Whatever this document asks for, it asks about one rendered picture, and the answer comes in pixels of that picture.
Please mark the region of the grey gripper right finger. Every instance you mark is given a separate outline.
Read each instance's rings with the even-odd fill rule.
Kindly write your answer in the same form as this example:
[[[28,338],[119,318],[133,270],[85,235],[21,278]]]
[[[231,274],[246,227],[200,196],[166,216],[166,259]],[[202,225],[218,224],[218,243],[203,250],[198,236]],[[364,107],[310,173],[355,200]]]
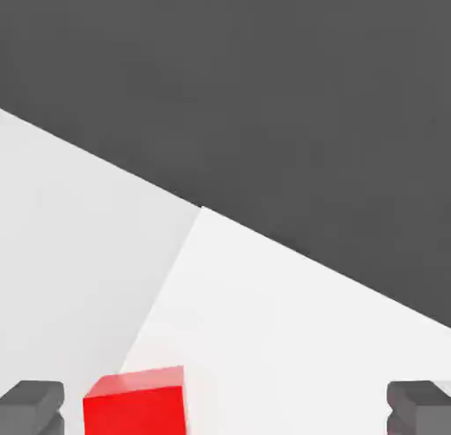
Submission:
[[[387,403],[387,435],[451,435],[451,396],[430,380],[390,382]]]

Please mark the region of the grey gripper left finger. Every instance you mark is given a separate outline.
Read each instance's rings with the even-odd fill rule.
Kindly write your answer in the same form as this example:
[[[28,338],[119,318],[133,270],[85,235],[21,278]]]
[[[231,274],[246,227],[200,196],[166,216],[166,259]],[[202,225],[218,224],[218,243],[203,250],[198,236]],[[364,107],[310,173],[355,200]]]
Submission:
[[[64,435],[60,381],[21,380],[0,397],[0,435]]]

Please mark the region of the small red cube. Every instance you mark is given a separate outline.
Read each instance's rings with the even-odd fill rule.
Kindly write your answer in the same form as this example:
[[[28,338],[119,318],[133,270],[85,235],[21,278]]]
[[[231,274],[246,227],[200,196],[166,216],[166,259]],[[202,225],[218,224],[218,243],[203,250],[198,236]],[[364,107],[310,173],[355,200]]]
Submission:
[[[85,435],[187,435],[181,365],[101,377],[83,399]]]

